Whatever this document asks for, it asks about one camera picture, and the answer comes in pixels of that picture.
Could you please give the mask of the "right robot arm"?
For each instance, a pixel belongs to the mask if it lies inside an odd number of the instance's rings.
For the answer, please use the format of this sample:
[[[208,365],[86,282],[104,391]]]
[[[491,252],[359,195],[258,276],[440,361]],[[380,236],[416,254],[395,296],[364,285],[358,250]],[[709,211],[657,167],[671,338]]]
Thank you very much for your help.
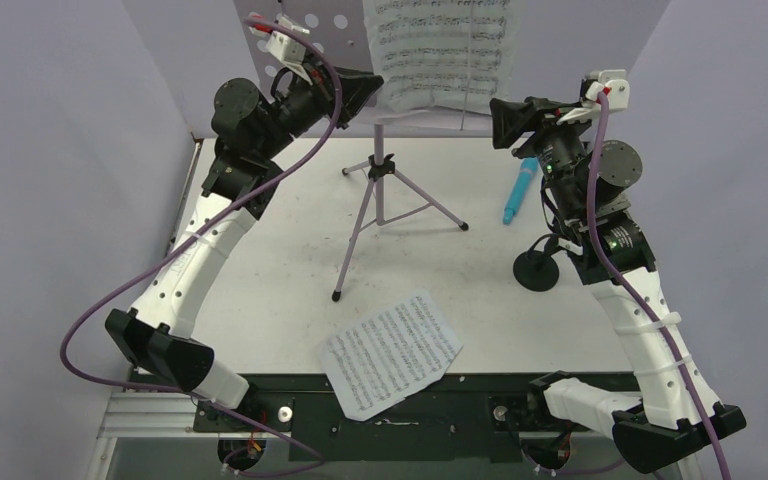
[[[636,395],[612,392],[565,372],[533,381],[528,421],[548,429],[568,421],[600,433],[644,474],[676,467],[686,479],[702,472],[698,453],[745,428],[740,408],[725,404],[696,366],[664,298],[653,251],[629,214],[626,191],[641,177],[638,152],[605,136],[616,102],[606,93],[574,104],[529,97],[492,99],[492,141],[543,174],[549,233],[514,262],[525,288],[543,292],[559,278],[565,252],[581,283],[605,312],[630,363]]]

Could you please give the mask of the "black microphone desk stand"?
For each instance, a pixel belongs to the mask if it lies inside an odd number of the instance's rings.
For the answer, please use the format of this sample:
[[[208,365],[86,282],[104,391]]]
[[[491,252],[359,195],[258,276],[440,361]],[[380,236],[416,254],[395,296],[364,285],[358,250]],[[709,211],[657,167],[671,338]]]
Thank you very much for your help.
[[[558,241],[557,234],[544,234],[516,257],[512,272],[521,286],[533,292],[546,292],[557,284],[560,271],[553,255],[560,250]]]

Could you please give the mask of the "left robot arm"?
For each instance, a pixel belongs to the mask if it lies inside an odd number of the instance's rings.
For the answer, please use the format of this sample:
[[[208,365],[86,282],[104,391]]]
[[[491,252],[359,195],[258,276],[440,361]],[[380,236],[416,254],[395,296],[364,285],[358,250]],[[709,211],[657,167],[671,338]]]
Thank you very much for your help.
[[[174,246],[179,254],[128,310],[114,309],[105,320],[130,363],[220,404],[220,418],[237,431],[256,422],[259,405],[247,396],[249,382],[193,339],[198,312],[230,253],[274,196],[265,186],[283,172],[274,157],[332,114],[345,128],[384,83],[368,71],[329,72],[313,55],[306,56],[302,69],[285,90],[271,88],[268,95],[245,78],[217,90],[211,119],[215,158]]]

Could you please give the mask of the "sheet music page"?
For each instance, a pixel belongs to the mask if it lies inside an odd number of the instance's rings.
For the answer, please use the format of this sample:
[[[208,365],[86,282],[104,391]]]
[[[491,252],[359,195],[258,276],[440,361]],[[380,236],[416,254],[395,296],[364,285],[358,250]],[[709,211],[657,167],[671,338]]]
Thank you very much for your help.
[[[349,323],[317,356],[344,417],[363,422],[439,381],[462,341],[426,290]]]
[[[378,104],[487,114],[511,84],[522,5],[516,1],[365,1]]]

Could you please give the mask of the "lilac perforated music stand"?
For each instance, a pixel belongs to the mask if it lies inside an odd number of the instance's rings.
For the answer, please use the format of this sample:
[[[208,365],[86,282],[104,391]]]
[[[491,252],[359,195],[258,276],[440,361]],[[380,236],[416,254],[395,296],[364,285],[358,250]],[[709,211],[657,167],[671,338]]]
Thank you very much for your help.
[[[367,31],[364,24],[365,1],[315,1],[288,7],[282,1],[239,1],[236,9],[242,24],[247,28],[247,37],[253,44],[256,62],[274,70],[274,75],[263,80],[271,90],[271,83],[277,71],[284,67],[265,51],[266,39],[255,36],[249,26],[269,26],[275,33],[282,32],[294,38],[306,49],[307,55],[316,57],[329,72],[336,68],[348,68],[373,72]],[[310,29],[308,39],[277,24],[280,14]],[[387,218],[384,208],[384,184],[387,177],[398,177],[400,172],[390,154],[384,150],[384,133],[388,124],[404,116],[415,116],[427,108],[394,112],[378,104],[378,93],[372,96],[355,118],[361,118],[373,127],[374,151],[360,164],[367,174],[367,186],[356,216],[354,232],[360,233],[372,225],[384,226]]]

